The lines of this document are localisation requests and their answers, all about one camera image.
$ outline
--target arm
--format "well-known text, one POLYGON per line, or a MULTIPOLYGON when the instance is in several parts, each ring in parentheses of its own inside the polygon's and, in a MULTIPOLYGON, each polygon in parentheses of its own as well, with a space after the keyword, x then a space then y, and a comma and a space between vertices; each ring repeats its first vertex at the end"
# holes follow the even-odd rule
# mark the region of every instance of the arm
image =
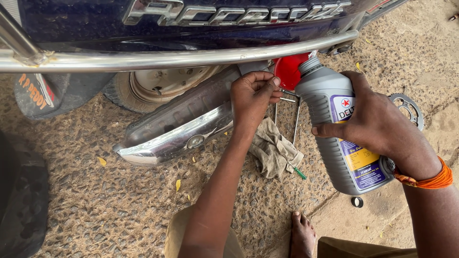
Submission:
MULTIPOLYGON (((435 177, 442 164, 424 135, 387 96, 375 93, 360 73, 343 72, 353 84, 355 111, 347 123, 322 124, 318 137, 338 137, 392 159, 417 181, 435 177)), ((456 257, 459 253, 459 191, 454 185, 428 190, 403 185, 413 221, 419 258, 456 257)))
POLYGON ((194 205, 179 258, 222 257, 242 165, 268 103, 280 101, 279 84, 272 73, 251 72, 231 85, 233 135, 194 205))

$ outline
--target chrome emblem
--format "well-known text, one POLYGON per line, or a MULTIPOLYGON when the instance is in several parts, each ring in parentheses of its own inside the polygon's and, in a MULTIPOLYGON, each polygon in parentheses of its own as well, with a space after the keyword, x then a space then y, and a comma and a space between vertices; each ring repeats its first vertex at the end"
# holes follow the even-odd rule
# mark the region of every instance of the chrome emblem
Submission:
POLYGON ((233 8, 213 6, 185 6, 182 0, 132 0, 124 14, 125 25, 136 25, 143 15, 160 15, 160 26, 230 26, 268 25, 328 19, 340 14, 351 2, 313 5, 311 8, 233 8), (196 20, 206 14, 206 21, 196 20))

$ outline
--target bare foot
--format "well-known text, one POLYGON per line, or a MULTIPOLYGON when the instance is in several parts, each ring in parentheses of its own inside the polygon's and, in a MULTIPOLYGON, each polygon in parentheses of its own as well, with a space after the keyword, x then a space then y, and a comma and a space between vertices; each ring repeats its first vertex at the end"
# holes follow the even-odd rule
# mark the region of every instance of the bare foot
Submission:
POLYGON ((291 229, 290 258, 312 258, 316 233, 309 220, 300 216, 299 212, 291 215, 293 226, 291 229))

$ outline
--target hand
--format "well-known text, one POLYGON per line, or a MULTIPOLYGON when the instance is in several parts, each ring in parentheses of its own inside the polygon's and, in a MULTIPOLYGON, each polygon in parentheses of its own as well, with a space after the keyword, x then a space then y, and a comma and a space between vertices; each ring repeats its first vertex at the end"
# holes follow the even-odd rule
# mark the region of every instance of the hand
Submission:
POLYGON ((255 133, 268 104, 277 103, 283 93, 280 79, 269 72, 250 72, 231 85, 231 103, 235 130, 255 133))
POLYGON ((434 150, 419 129, 386 95, 371 90, 361 73, 342 72, 354 88, 354 113, 346 123, 325 123, 312 128, 318 137, 337 137, 389 157, 406 175, 417 180, 440 170, 434 150))

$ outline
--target chain sprocket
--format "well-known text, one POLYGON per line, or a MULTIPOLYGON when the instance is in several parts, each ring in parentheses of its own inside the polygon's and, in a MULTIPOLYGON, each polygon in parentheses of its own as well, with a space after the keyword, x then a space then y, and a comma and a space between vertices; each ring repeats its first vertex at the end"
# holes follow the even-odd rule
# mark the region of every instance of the chain sprocket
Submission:
POLYGON ((395 104, 395 101, 397 99, 400 99, 402 101, 402 104, 400 104, 399 106, 397 106, 397 108, 400 110, 401 108, 404 108, 406 109, 409 114, 410 114, 410 118, 409 120, 414 123, 419 130, 422 131, 422 129, 424 128, 424 119, 422 117, 422 112, 421 110, 419 109, 418 105, 416 105, 416 103, 410 99, 408 96, 404 95, 404 94, 401 94, 401 93, 394 93, 392 95, 389 96, 389 99, 394 102, 395 104))

